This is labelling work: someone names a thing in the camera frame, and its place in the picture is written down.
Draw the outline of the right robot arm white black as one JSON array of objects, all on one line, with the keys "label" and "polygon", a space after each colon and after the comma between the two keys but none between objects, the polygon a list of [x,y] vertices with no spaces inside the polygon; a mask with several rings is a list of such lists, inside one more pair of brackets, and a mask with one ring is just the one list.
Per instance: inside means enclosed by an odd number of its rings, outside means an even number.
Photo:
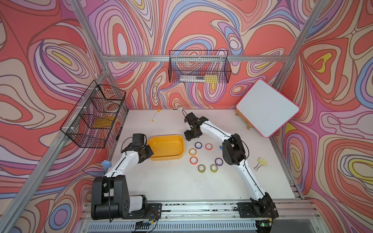
[{"label": "right robot arm white black", "polygon": [[249,210],[257,217],[279,217],[275,203],[270,195],[259,184],[246,160],[249,156],[247,145],[238,134],[231,134],[211,123],[206,117],[196,117],[193,113],[185,116],[184,122],[188,130],[184,132],[187,141],[206,134],[215,139],[222,146],[222,156],[225,163],[233,166],[246,184],[251,201]]}]

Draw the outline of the yellow plastic storage box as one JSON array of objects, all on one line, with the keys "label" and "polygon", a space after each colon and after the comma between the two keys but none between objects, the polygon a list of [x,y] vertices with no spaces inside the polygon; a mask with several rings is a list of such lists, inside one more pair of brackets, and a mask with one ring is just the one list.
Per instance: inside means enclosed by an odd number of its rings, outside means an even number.
[{"label": "yellow plastic storage box", "polygon": [[153,151],[152,161],[180,159],[185,151],[184,139],[179,135],[155,136],[149,139],[148,145]]}]

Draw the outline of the yellow-green tape roll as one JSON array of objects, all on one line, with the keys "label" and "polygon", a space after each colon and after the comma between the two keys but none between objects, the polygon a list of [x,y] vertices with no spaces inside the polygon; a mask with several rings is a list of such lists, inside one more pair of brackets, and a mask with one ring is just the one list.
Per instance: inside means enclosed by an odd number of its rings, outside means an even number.
[{"label": "yellow-green tape roll", "polygon": [[216,173],[216,172],[218,171],[218,166],[215,165],[215,164],[212,164],[212,165],[210,166],[210,171],[211,171],[212,173]]},{"label": "yellow-green tape roll", "polygon": [[199,165],[198,166],[198,172],[199,173],[204,173],[206,171],[206,167],[205,167],[205,165]]}]

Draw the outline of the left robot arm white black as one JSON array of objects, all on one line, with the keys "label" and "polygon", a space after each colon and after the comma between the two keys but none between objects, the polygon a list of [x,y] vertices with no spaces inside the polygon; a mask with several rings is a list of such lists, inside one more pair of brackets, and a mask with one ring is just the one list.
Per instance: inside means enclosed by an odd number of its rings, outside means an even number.
[{"label": "left robot arm white black", "polygon": [[107,174],[97,177],[92,183],[91,218],[93,220],[145,217],[148,204],[145,195],[129,194],[126,175],[135,165],[153,155],[149,145],[129,144],[122,150],[120,160]]}]

